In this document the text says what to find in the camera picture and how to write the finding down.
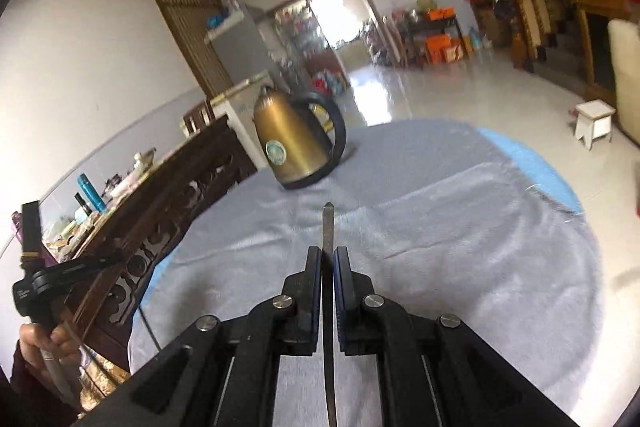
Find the gold kettle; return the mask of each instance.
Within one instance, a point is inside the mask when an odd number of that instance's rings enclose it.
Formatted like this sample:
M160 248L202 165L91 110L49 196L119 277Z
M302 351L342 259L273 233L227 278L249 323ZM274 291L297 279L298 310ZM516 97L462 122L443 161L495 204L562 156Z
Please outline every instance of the gold kettle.
M334 124L331 142L324 128L309 110L318 104ZM340 109L318 92L288 95L262 86L254 106L255 130L273 169L284 188L302 188L334 170L344 152L347 132Z

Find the screw head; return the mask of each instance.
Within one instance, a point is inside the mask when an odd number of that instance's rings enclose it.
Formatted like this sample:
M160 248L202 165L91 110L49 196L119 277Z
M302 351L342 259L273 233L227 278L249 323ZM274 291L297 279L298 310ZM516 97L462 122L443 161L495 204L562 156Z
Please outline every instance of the screw head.
M213 315L203 315L196 321L196 328L200 331L209 331L216 327L218 319Z
M376 295L375 293L367 295L364 298L364 305L368 306L369 308L380 308L380 306L382 306L382 304L384 303L385 298L383 298L382 295Z
M453 313L445 313L440 316L440 323L445 328L457 328L460 325L460 319Z
M293 297L289 297L288 295L278 295L273 298L272 302L274 307L279 310L283 310L293 304Z

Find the gray tablecloth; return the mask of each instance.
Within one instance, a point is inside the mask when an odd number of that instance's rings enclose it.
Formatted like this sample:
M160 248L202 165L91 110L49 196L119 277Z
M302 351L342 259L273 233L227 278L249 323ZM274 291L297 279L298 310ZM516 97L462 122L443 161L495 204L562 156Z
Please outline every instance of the gray tablecloth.
M467 124L354 130L316 185L287 192L261 171L202 214L154 276L145 312L161 345L200 315L248 313L303 269L332 201L335 244L377 293L413 314L459 315L570 412L602 324L600 258L584 218L531 185ZM318 347L311 359L283 357L274 425L327 425ZM136 318L132 370L155 352ZM335 366L340 425L379 425L374 360L338 353Z

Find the kettle label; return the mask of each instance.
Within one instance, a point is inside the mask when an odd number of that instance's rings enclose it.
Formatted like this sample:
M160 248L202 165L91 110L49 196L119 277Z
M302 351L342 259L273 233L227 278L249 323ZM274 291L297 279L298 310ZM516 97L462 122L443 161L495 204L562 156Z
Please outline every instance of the kettle label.
M267 158L274 165L282 165L287 160L287 150L278 140L269 140L264 146Z

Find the orange box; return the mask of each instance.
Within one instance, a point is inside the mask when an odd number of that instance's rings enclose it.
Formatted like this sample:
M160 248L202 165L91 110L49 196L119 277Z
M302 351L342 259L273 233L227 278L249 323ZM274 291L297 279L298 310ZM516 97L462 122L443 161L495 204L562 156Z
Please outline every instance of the orange box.
M442 10L430 10L429 12L429 19L431 19L432 21L436 19L442 19L443 17L444 15L442 15Z
M451 45L451 37L449 37L446 33L442 33L441 35L433 35L424 39L424 44L428 48L445 48L446 46Z
M431 64L439 64L444 59L442 57L442 49L438 48L434 50L432 48L429 49L429 58L431 59Z
M456 14L455 8L439 8L436 10L430 10L429 19L432 21L436 19L444 19L447 17L453 17Z

